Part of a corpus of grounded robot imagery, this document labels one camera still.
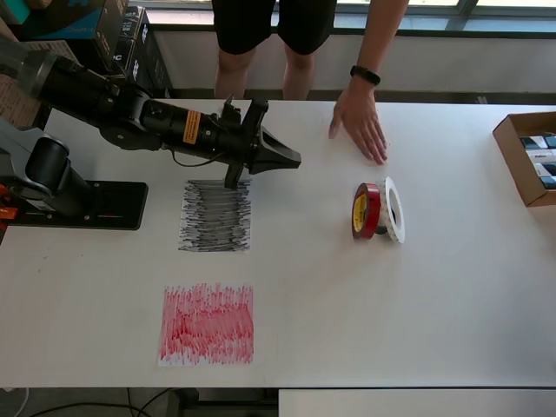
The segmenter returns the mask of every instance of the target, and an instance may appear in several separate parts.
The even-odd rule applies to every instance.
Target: red tape roll
[[[370,239],[379,224],[381,192],[374,184],[362,183],[357,189],[351,214],[354,239]]]

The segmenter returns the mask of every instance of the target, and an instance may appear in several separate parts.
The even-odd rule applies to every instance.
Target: robotic arm
[[[30,96],[97,127],[122,149],[169,149],[226,163],[227,188],[236,187],[243,168],[258,174],[301,164],[299,153],[261,126],[268,110],[264,100],[254,100],[243,121],[231,100],[220,116],[205,115],[152,100],[133,84],[118,86],[50,51],[8,41],[0,41],[0,73],[17,79]]]

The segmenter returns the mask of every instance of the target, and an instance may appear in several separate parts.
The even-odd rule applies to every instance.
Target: red scribbles on paper
[[[251,363],[253,287],[166,288],[159,365]]]

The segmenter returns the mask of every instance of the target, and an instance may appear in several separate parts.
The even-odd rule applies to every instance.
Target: floor
[[[132,388],[132,404],[136,407],[142,407],[145,402],[160,391],[160,388]],[[9,393],[0,389],[0,417],[14,416],[21,406],[24,396],[24,389],[17,389]],[[125,388],[32,388],[27,405],[19,417],[27,417],[47,408],[72,402],[127,404],[128,396]],[[165,394],[156,402],[153,402],[146,411],[152,417],[163,417],[166,415],[166,405],[167,395]],[[50,417],[127,417],[129,416],[129,410],[126,408],[76,407],[46,415]]]
[[[161,388],[132,388],[131,403],[141,408],[153,396],[160,393]],[[211,406],[188,409],[178,415],[169,417],[278,417],[277,390],[260,389],[199,389],[199,400],[209,401]],[[22,404],[25,396],[24,389],[5,392],[0,389],[0,417],[12,417]],[[265,397],[271,407],[264,410],[248,409],[242,405],[235,406],[238,401],[257,401]],[[226,401],[225,406],[217,406],[216,401]],[[126,388],[32,388],[27,405],[19,417],[29,417],[34,413],[48,408],[59,407],[75,402],[105,402],[113,404],[127,404]],[[145,411],[152,417],[166,417],[169,397],[161,396],[149,405]],[[73,407],[48,413],[49,417],[128,417],[128,408],[110,407]]]

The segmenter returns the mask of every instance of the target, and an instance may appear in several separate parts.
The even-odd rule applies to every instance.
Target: black box
[[[123,15],[120,38],[136,41],[142,56],[147,55],[147,35],[149,34],[149,18],[144,7],[129,6]]]
[[[153,93],[153,83],[135,41],[121,38],[116,46],[114,62],[127,83],[135,83]]]
[[[79,63],[107,74],[128,0],[53,0],[12,26],[20,41],[64,40]]]
[[[156,98],[169,98],[172,88],[166,65],[158,48],[155,34],[149,31],[147,12],[140,6],[129,6],[124,15],[120,38],[132,39],[147,65],[150,79],[154,84],[153,95]]]

